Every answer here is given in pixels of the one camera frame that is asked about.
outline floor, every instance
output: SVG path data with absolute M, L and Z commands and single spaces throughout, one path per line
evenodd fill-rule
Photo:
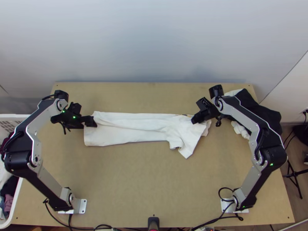
M 282 140 L 291 132 L 292 127 L 283 127 Z M 292 139 L 289 147 L 286 150 L 290 163 L 292 164 L 295 171 L 301 171 L 307 169 L 308 166 L 303 164 L 304 156 L 308 153 L 308 147 L 302 144 L 296 137 Z M 283 175 L 287 173 L 288 165 L 285 163 L 280 171 Z M 300 184 L 301 193 L 303 199 L 300 199 L 297 188 L 287 178 L 284 178 L 286 190 L 288 192 L 289 200 L 291 203 L 295 222 L 302 221 L 308 218 L 308 173 L 298 176 L 298 182 Z M 273 224 L 274 231 L 285 228 L 290 224 Z M 230 231 L 272 231 L 269 225 L 258 225 L 258 226 L 237 226 L 237 227 L 216 227 L 218 230 L 230 230 Z M 299 226 L 288 229 L 288 231 L 307 231 L 308 221 Z

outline white laundry basket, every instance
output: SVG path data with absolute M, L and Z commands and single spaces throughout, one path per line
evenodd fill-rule
M 29 115 L 0 114 L 0 144 L 2 144 L 2 141 L 6 137 L 8 137 L 8 135 L 14 131 L 15 127 L 19 125 L 22 121 L 24 121 L 28 116 Z M 22 180 L 23 178 L 19 178 L 18 180 L 10 215 L 8 216 L 8 219 L 4 223 L 0 224 L 0 229 L 4 229 L 11 224 L 12 218 L 14 216 L 14 210 L 18 199 L 20 187 L 22 185 Z

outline wooden table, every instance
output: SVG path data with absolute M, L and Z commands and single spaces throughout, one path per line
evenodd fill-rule
M 196 101 L 209 99 L 215 83 L 56 83 L 52 92 L 68 92 L 69 102 L 82 105 L 81 114 L 104 112 L 195 114 Z M 225 92 L 252 85 L 222 84 Z M 194 154 L 184 159 L 168 142 L 143 142 L 108 147 L 86 147 L 83 130 L 67 135 L 58 124 L 47 123 L 38 134 L 45 168 L 62 186 L 88 200 L 85 214 L 73 215 L 72 225 L 146 227 L 150 216 L 161 227 L 193 227 L 221 214 L 218 189 L 239 187 L 250 167 L 248 141 L 236 135 L 227 119 L 212 123 Z M 45 197 L 26 180 L 12 223 L 58 226 L 47 213 Z M 56 214 L 67 224 L 68 216 Z M 257 194 L 244 221 L 223 219 L 215 226 L 294 222 L 279 170 Z

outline black garment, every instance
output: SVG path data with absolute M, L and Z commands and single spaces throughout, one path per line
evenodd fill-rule
M 0 196 L 5 198 L 6 194 L 14 196 L 19 177 L 11 176 L 10 179 L 3 185 L 0 191 Z
M 243 107 L 267 121 L 270 128 L 279 135 L 282 134 L 282 127 L 280 125 L 281 115 L 279 112 L 259 105 L 246 89 L 241 90 L 235 96 L 241 101 Z

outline black cable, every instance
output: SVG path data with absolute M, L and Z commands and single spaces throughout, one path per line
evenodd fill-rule
M 292 133 L 293 133 L 293 129 L 292 129 L 292 131 L 290 132 L 290 134 L 287 136 L 287 138 L 284 140 L 283 145 L 285 145 L 287 139 L 290 137 L 290 135 L 291 135 Z
M 45 204 L 45 207 L 46 207 L 46 209 L 47 209 L 49 215 L 50 215 L 56 222 L 58 222 L 59 224 L 63 225 L 64 227 L 69 228 L 71 231 L 72 231 L 72 229 L 85 230 L 85 231 L 95 231 L 95 230 L 100 230 L 100 229 L 112 229 L 112 227 L 111 227 L 110 225 L 107 225 L 107 224 L 100 224 L 100 225 L 98 225 L 96 228 L 91 228 L 91 229 L 83 229 L 83 228 L 73 227 L 73 226 L 70 225 L 70 221 L 71 221 L 71 219 L 72 219 L 72 215 L 73 215 L 73 214 L 70 214 L 70 216 L 69 216 L 69 225 L 66 225 L 66 224 L 62 223 L 61 221 L 59 221 L 57 218 L 55 218 L 55 217 L 52 215 L 52 213 L 50 212 L 50 210 L 49 210 L 49 208 L 48 208 L 48 206 L 47 206 L 47 203 L 48 203 L 48 199 L 47 199 L 47 198 L 43 201 L 43 203 Z
M 289 140 L 287 146 L 285 147 L 285 150 L 289 147 L 290 142 L 292 141 L 292 139 L 295 137 L 296 135 L 292 136 L 292 138 Z
M 303 122 L 303 125 L 306 123 L 306 120 L 307 120 L 307 112 L 303 112 L 303 114 L 304 114 L 304 116 L 305 116 L 305 120 L 304 120 L 304 122 Z M 290 132 L 290 134 L 287 136 L 287 138 L 284 140 L 284 142 L 283 142 L 283 145 L 285 145 L 285 143 L 286 143 L 286 141 L 288 140 L 288 138 L 291 136 L 291 134 L 293 133 L 293 129 L 292 129 L 292 131 Z
M 196 229 L 199 229 L 199 228 L 201 228 L 201 227 L 203 227 L 203 226 L 206 226 L 206 225 L 208 225 L 208 224 L 215 223 L 215 222 L 217 222 L 217 221 L 220 220 L 220 219 L 238 218 L 240 221 L 243 221 L 244 219 L 243 219 L 242 217 L 240 217 L 237 213 L 235 213 L 235 216 L 223 217 L 224 213 L 227 211 L 227 209 L 228 209 L 232 204 L 234 204 L 234 201 L 231 202 L 231 203 L 224 209 L 224 211 L 222 212 L 222 214 L 221 214 L 218 218 L 215 218 L 215 219 L 213 219 L 213 220 L 210 220 L 210 221 L 208 221 L 208 222 L 206 222 L 206 223 L 204 223 L 204 224 L 198 225 L 198 226 L 192 228 L 191 231 L 195 231 Z
M 52 96 L 56 96 L 56 94 L 52 94 L 52 95 L 45 96 L 44 98 L 42 98 L 42 100 L 49 99 L 49 98 L 51 98 Z
M 220 196 L 220 191 L 223 190 L 223 189 L 228 189 L 228 190 L 231 190 L 231 192 L 234 192 L 234 190 L 232 190 L 232 189 L 230 189 L 230 188 L 228 188 L 228 187 L 222 187 L 222 188 L 220 188 L 220 189 L 218 190 L 218 196 L 219 196 L 219 198 L 220 198 L 222 201 L 233 202 L 233 200 L 225 200 L 225 199 L 223 199 L 223 198 Z
M 260 141 L 258 142 L 256 149 L 254 150 L 254 156 L 255 156 L 255 158 L 256 158 L 257 161 L 259 160 L 258 153 L 259 153 L 259 151 L 260 151 L 260 149 L 261 149 L 261 146 L 263 145 L 263 142 L 264 142 L 264 140 L 265 140 L 265 137 L 266 137 L 267 134 L 268 134 L 268 132 L 267 132 L 267 134 L 265 134 L 265 129 L 262 129 L 261 132 L 262 132 L 262 133 L 261 133 Z
M 23 132 L 22 131 L 18 131 L 13 137 L 11 137 L 3 146 L 2 152 L 1 152 L 1 160 L 4 162 L 4 154 L 6 153 L 6 149 L 7 147 L 17 138 L 19 138 L 20 136 L 23 136 Z
M 124 229 L 131 229 L 131 230 L 141 231 L 140 229 L 134 229 L 134 228 L 124 228 Z

